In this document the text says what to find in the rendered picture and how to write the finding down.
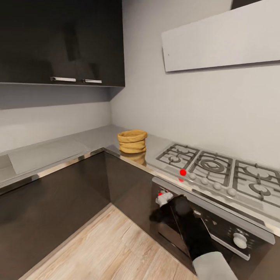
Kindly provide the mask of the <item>popcorn bag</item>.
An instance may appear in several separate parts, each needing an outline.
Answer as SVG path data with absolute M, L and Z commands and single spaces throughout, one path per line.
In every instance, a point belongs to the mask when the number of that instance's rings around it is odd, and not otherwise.
M 117 134 L 119 150 L 126 154 L 138 154 L 147 150 L 145 139 L 147 132 L 143 130 L 124 131 Z

